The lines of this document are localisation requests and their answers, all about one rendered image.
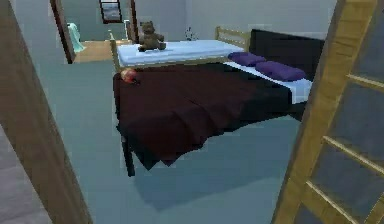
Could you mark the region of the dark maroon blanket bed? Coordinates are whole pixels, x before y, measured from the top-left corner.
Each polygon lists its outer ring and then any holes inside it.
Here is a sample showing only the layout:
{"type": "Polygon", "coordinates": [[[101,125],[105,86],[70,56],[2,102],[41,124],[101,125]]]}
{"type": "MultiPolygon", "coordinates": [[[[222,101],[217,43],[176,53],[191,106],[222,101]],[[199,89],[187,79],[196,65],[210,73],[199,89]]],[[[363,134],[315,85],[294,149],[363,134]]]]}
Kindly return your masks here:
{"type": "Polygon", "coordinates": [[[324,43],[320,39],[254,29],[249,50],[299,68],[306,77],[277,81],[253,67],[208,63],[140,68],[140,82],[113,77],[117,130],[128,174],[173,164],[206,140],[248,124],[302,114],[324,43]]]}

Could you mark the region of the red round ball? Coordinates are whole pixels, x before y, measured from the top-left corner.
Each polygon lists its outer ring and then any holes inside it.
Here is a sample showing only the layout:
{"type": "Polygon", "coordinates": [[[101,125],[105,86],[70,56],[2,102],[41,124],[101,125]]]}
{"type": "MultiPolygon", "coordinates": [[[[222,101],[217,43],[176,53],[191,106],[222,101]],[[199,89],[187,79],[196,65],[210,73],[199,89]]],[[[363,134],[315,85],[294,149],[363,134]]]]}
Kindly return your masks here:
{"type": "Polygon", "coordinates": [[[135,69],[124,69],[121,73],[121,79],[128,84],[137,84],[140,82],[140,78],[135,69]]]}

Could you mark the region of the purple pillow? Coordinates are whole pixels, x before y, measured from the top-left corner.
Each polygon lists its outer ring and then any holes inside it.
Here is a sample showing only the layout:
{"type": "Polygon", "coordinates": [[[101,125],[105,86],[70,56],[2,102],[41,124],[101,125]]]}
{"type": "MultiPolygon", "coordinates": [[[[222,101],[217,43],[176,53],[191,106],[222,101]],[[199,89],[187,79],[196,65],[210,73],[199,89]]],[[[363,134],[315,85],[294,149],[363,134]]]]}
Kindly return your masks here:
{"type": "Polygon", "coordinates": [[[299,68],[273,61],[257,63],[255,69],[277,81],[293,82],[306,77],[306,73],[299,68]]]}
{"type": "Polygon", "coordinates": [[[233,52],[228,55],[228,59],[246,67],[254,67],[257,63],[266,61],[264,57],[249,52],[233,52]]]}

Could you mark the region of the brown teddy bear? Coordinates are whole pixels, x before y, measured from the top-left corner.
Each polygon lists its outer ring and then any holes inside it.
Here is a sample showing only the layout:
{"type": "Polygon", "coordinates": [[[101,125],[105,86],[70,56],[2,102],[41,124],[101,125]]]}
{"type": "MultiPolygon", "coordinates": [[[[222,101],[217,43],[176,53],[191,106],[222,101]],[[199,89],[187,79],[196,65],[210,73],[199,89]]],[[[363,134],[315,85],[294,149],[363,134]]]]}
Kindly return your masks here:
{"type": "Polygon", "coordinates": [[[164,42],[164,36],[155,32],[155,28],[152,21],[141,22],[142,36],[139,38],[139,52],[145,52],[147,50],[165,50],[166,43],[164,42]]]}

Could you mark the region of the teal cloth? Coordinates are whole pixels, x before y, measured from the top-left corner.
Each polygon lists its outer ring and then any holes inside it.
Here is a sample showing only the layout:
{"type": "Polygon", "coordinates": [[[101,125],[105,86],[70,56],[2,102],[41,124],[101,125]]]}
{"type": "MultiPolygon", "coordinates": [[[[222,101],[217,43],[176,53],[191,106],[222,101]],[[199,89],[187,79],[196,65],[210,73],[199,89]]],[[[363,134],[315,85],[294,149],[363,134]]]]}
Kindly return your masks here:
{"type": "Polygon", "coordinates": [[[83,51],[85,49],[85,47],[83,46],[83,44],[80,41],[80,33],[78,31],[77,26],[74,23],[68,23],[67,27],[69,30],[69,34],[70,34],[70,38],[71,38],[71,42],[72,42],[74,51],[76,53],[83,51]]]}

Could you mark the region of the light wooden shelf unit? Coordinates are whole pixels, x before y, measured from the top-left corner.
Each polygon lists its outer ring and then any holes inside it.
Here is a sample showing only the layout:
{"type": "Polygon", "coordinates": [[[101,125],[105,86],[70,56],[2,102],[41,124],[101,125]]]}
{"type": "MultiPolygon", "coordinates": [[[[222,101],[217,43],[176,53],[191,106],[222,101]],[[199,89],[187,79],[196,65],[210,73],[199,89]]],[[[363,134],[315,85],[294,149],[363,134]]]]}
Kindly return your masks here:
{"type": "Polygon", "coordinates": [[[337,0],[270,224],[384,224],[384,0],[337,0]]]}

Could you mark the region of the brown wooden room door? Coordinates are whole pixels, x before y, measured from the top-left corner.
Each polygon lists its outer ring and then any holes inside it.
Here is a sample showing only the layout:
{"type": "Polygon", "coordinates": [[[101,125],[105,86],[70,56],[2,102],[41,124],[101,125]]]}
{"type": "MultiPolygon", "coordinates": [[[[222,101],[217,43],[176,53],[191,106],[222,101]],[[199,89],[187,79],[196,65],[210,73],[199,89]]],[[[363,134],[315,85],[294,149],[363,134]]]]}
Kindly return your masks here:
{"type": "Polygon", "coordinates": [[[10,0],[0,0],[0,125],[53,224],[94,224],[10,0]]]}

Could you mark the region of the light wooden frame bed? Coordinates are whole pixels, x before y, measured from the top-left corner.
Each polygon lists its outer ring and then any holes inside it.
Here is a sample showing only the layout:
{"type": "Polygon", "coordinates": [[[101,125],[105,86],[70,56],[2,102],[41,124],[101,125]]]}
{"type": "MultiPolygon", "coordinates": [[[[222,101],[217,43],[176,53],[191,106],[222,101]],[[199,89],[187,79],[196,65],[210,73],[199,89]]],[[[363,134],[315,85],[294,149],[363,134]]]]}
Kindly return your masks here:
{"type": "Polygon", "coordinates": [[[109,31],[112,60],[116,72],[125,68],[161,67],[166,65],[196,65],[223,63],[233,52],[247,52],[250,46],[250,32],[215,28],[214,40],[167,42],[165,50],[138,51],[138,44],[122,44],[109,31]]]}

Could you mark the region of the framed wall picture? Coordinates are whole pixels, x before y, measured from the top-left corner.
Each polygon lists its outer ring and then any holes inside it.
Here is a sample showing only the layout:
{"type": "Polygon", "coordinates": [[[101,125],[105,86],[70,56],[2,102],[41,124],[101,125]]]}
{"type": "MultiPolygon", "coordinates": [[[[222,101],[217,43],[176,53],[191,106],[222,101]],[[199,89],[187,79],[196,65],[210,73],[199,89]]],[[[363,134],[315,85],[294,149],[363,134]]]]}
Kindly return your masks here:
{"type": "Polygon", "coordinates": [[[99,0],[99,5],[104,24],[122,21],[120,0],[99,0]]]}

